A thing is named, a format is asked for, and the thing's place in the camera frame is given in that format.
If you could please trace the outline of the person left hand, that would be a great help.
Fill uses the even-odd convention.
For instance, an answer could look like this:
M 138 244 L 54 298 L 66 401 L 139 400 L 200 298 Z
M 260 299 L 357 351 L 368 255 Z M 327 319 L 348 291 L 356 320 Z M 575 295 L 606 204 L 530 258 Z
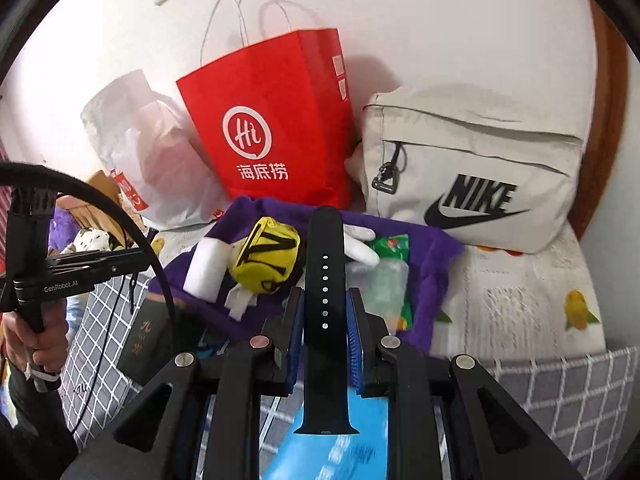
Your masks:
M 27 364 L 41 366 L 45 372 L 56 374 L 62 370 L 68 356 L 66 333 L 66 300 L 43 305 L 44 331 L 34 333 L 15 312 L 6 313 L 2 328 L 6 337 L 9 361 L 25 373 Z

